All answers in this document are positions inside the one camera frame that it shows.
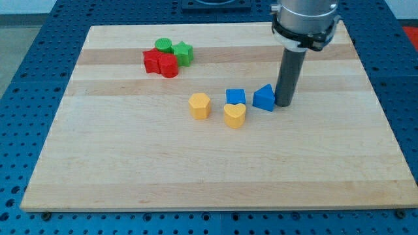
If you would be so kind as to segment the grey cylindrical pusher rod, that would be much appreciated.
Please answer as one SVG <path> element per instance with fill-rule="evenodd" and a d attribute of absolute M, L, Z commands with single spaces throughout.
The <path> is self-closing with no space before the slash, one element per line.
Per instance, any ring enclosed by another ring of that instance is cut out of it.
<path fill-rule="evenodd" d="M 305 55 L 306 52 L 293 52 L 287 48 L 283 51 L 274 92 L 277 106 L 286 107 L 291 104 Z"/>

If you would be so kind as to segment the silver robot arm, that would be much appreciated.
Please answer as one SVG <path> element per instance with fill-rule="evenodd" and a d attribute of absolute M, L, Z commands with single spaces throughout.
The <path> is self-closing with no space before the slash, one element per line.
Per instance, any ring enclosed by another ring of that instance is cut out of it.
<path fill-rule="evenodd" d="M 338 0 L 277 0 L 270 6 L 273 36 L 283 46 L 275 87 L 277 106 L 293 100 L 306 52 L 320 52 L 334 38 L 340 21 Z"/>

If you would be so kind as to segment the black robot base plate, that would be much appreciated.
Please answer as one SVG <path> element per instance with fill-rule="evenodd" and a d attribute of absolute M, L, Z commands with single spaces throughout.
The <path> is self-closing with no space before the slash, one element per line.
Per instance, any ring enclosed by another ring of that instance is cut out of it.
<path fill-rule="evenodd" d="M 183 12 L 251 9 L 251 0 L 181 0 L 179 4 Z"/>

